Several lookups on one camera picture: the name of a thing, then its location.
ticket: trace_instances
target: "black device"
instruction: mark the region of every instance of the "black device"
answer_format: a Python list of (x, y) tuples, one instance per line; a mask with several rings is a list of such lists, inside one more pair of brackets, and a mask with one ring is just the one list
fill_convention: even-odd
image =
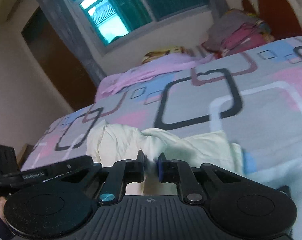
[(85, 155), (21, 172), (15, 150), (12, 147), (0, 145), (0, 196), (8, 196), (24, 187), (77, 170), (92, 162), (92, 158)]
[(209, 163), (158, 158), (161, 182), (177, 195), (125, 195), (142, 182), (146, 158), (92, 163), (11, 195), (4, 215), (14, 240), (289, 240), (297, 216), (284, 193)]

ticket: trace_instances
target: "patterned bed sheet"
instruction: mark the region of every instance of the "patterned bed sheet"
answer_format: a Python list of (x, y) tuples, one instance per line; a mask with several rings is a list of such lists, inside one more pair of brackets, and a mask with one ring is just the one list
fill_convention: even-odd
[(224, 130), (244, 149), (245, 173), (302, 156), (302, 37), (276, 41), (123, 89), (48, 128), (22, 170), (86, 153), (105, 119), (179, 137)]

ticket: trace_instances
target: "pink blanket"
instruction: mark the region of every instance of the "pink blanket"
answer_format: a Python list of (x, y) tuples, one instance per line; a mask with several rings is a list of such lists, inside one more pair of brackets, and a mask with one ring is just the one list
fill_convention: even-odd
[(114, 74), (104, 78), (98, 87), (94, 101), (97, 102), (102, 98), (118, 93), (124, 87), (148, 81), (160, 74), (191, 69), (215, 59), (213, 54), (202, 59), (179, 53), (160, 57), (142, 66), (132, 68), (125, 73)]

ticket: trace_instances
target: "round black disc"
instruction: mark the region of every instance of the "round black disc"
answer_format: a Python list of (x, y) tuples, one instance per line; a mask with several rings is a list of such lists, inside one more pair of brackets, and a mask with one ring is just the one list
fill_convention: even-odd
[(61, 181), (20, 190), (4, 207), (14, 233), (38, 239), (68, 234), (83, 225), (91, 213), (91, 200), (77, 184)]
[(286, 233), (297, 216), (294, 202), (263, 185), (226, 184), (210, 203), (210, 214), (228, 232), (254, 239)]

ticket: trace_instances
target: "brown door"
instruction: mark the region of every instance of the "brown door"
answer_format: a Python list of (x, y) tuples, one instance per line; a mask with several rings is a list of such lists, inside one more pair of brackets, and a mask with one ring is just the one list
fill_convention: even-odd
[(96, 87), (40, 8), (21, 34), (46, 75), (75, 111), (93, 104)]

